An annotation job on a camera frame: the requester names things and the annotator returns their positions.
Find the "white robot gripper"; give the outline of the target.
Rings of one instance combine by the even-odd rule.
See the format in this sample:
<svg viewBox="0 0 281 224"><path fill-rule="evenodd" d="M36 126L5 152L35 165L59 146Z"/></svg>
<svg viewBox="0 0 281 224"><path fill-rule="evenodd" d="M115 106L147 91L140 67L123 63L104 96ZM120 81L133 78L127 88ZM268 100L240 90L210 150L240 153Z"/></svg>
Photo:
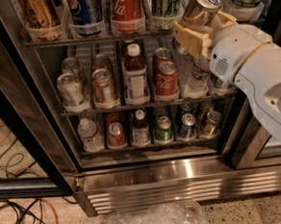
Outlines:
<svg viewBox="0 0 281 224"><path fill-rule="evenodd" d="M274 80L275 73L269 60L271 35L253 25L236 25L236 17L223 11L217 13L217 19L224 29L217 33L213 45L213 29L209 26L186 27L178 21L172 26L172 35L197 59L208 59L212 46L210 70L225 83L246 87L250 83L258 86Z"/></svg>

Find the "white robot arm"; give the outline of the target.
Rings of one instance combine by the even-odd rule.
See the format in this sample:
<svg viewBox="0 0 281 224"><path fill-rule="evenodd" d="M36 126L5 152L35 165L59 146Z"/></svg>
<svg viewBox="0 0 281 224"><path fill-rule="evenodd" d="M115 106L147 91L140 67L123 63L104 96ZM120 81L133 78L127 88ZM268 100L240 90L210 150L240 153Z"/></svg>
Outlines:
<svg viewBox="0 0 281 224"><path fill-rule="evenodd" d="M210 71L242 90L253 115L281 143L281 47L271 35L219 11L215 28L178 20L172 35L192 56L209 58Z"/></svg>

